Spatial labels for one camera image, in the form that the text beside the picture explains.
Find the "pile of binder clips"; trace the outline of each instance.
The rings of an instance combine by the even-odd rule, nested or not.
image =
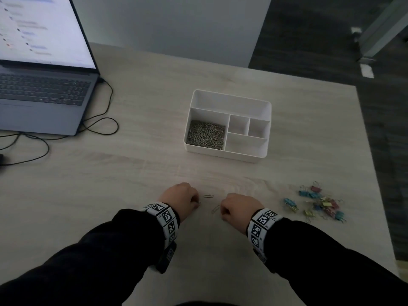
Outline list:
[[[343,200],[335,200],[329,196],[322,195],[322,187],[317,181],[313,182],[313,185],[310,187],[301,186],[299,195],[312,199],[306,202],[311,204],[311,207],[303,211],[307,223],[310,223],[312,219],[316,219],[316,214],[321,214],[320,216],[325,220],[330,217],[343,223],[346,221],[346,219],[344,219],[344,212],[339,210],[339,204],[341,204]],[[299,210],[295,201],[287,198],[283,201],[294,213]]]

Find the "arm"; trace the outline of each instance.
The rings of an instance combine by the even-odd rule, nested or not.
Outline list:
[[[180,224],[198,207],[198,193],[183,183],[166,190],[159,201],[172,207]],[[0,304],[120,305],[163,250],[156,217],[124,209],[43,265],[0,286]]]
[[[253,197],[229,194],[221,214],[245,234],[252,216],[263,208]],[[301,221],[276,221],[266,234],[264,252],[267,267],[287,279],[308,306],[378,304],[403,298],[408,291],[407,283],[379,264]]]

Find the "fist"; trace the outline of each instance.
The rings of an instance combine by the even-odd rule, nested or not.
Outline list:
[[[257,199],[237,193],[229,193],[220,205],[222,219],[243,234],[255,211],[263,208]]]
[[[182,182],[164,191],[158,201],[169,205],[183,222],[199,206],[198,199],[198,191],[188,182]]]

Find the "laptop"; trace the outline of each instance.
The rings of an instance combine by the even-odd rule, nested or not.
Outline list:
[[[0,130],[75,135],[98,79],[72,0],[0,0]]]

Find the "wooden desk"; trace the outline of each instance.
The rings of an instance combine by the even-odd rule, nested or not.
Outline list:
[[[202,206],[183,223],[168,272],[148,270],[126,305],[169,306],[190,300],[301,304],[288,282],[269,273],[255,257],[247,239],[211,210],[227,193],[238,192],[293,220],[304,220],[301,213],[284,209],[282,199],[296,199],[303,209],[295,191],[314,180],[345,201],[348,221],[319,219],[312,224],[396,273],[355,87],[92,47],[102,76],[115,89],[109,116],[120,122],[120,132],[51,142],[46,158],[0,173],[0,282],[43,263],[119,209],[140,208],[182,181],[215,197],[202,199]],[[186,152],[183,134],[195,89],[270,101],[267,158],[250,164]],[[102,112],[108,96],[108,87],[100,86],[90,113]],[[96,127],[112,128],[109,122]],[[2,139],[1,145],[10,141]],[[22,137],[6,154],[23,160],[44,150],[42,142]],[[313,268],[325,267],[311,263],[310,273]],[[159,292],[160,286],[166,291]]]

